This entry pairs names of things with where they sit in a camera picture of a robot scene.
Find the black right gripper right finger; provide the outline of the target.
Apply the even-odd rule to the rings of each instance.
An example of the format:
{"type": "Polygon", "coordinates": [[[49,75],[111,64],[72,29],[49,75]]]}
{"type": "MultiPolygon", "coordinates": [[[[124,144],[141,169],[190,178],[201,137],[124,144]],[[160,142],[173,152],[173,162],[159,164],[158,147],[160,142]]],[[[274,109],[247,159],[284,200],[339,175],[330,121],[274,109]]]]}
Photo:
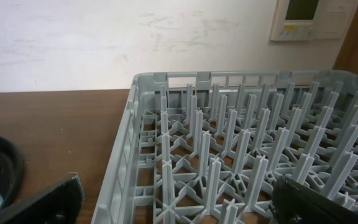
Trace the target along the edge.
{"type": "Polygon", "coordinates": [[[358,214],[288,178],[273,183],[269,210],[278,224],[356,224],[358,214]]]}

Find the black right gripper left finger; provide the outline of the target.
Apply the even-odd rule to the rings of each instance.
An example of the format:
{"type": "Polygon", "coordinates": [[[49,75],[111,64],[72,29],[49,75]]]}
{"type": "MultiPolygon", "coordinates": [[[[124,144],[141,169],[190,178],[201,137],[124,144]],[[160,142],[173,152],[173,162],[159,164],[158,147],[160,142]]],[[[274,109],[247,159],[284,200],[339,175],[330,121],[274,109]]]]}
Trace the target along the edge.
{"type": "Polygon", "coordinates": [[[0,210],[0,224],[75,223],[85,201],[78,174],[0,210]]]}

